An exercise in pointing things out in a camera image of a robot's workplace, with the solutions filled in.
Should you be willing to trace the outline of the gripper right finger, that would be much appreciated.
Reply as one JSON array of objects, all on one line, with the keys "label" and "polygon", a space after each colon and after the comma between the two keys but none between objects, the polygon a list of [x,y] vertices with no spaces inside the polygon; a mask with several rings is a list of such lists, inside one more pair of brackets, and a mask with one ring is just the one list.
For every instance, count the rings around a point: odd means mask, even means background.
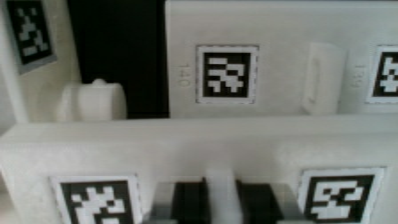
[{"label": "gripper right finger", "polygon": [[239,202],[239,224],[278,224],[294,217],[293,194],[280,183],[234,181]]}]

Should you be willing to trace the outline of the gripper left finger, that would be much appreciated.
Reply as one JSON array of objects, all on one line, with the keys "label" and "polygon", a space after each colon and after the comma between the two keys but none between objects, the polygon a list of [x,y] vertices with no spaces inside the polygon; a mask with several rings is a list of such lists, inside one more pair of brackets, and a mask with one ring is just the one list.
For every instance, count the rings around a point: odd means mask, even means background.
[{"label": "gripper left finger", "polygon": [[211,224],[205,180],[158,184],[147,224]]}]

